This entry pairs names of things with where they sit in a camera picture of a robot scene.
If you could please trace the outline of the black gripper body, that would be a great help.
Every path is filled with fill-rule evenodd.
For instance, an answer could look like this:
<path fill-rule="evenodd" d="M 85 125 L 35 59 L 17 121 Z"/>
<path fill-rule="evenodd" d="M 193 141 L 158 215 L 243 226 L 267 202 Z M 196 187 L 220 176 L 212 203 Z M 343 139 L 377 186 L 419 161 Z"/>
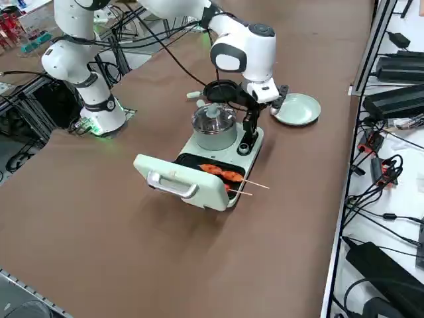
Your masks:
<path fill-rule="evenodd" d="M 254 85 L 255 100 L 253 113 L 259 115 L 265 108 L 270 107 L 272 115 L 278 113 L 289 92 L 288 85 Z"/>

